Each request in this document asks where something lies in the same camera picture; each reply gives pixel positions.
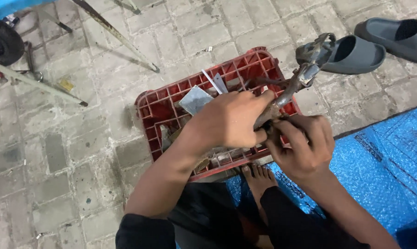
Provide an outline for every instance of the left hand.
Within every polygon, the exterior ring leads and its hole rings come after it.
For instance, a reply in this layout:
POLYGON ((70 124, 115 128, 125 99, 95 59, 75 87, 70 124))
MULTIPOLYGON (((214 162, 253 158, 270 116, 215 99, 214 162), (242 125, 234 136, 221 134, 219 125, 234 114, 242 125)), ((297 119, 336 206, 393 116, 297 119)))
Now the left hand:
POLYGON ((184 130, 190 132, 206 150, 216 146, 253 147, 267 139, 266 132, 255 132, 253 125, 273 99, 271 90, 259 97, 249 91, 221 94, 206 104, 184 130))

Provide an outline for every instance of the black pants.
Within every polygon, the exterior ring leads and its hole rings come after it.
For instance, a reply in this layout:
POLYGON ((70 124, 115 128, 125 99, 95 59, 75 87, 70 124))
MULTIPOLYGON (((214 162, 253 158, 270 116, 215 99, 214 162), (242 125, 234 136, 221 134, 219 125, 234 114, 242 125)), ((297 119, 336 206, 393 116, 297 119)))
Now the black pants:
MULTIPOLYGON (((275 249, 370 248, 340 229, 332 219, 314 219, 283 193, 268 188, 261 197, 268 235, 275 249)), ((190 183, 168 219, 182 249, 254 248, 244 239, 238 211, 224 183, 190 183)))

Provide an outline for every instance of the black sleeve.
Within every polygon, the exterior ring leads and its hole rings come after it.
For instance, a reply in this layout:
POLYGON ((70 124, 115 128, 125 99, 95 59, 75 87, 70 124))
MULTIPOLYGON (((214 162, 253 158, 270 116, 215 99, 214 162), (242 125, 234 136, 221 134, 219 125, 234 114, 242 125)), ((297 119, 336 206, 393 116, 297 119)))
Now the black sleeve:
POLYGON ((116 234, 117 249, 176 249, 175 231, 168 220, 124 215, 116 234))

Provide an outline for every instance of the hand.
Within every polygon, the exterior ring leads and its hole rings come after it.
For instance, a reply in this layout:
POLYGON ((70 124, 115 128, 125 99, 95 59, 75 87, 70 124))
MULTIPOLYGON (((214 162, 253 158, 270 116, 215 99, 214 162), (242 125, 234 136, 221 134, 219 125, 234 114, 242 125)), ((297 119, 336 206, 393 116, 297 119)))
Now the hand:
POLYGON ((273 128, 266 145, 289 178, 303 184, 328 175, 335 141, 325 117, 293 115, 288 121, 273 121, 273 128), (281 134, 287 136, 291 148, 282 147, 281 134))
POLYGON ((253 147, 267 139, 265 131, 253 131, 253 125, 273 99, 270 90, 259 97, 249 91, 221 94, 206 104, 184 130, 190 130, 205 149, 253 147))

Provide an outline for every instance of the right hand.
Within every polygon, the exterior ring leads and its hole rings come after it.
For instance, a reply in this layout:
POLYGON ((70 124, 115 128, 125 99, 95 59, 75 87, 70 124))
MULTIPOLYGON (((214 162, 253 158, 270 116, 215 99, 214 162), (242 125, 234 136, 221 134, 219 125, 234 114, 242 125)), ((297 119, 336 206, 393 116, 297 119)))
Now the right hand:
POLYGON ((290 179, 297 184, 308 184, 330 173, 328 166, 335 141, 324 116, 293 115, 288 120, 273 121, 273 127, 266 146, 290 179), (288 138, 291 148, 282 147, 282 134, 288 138))

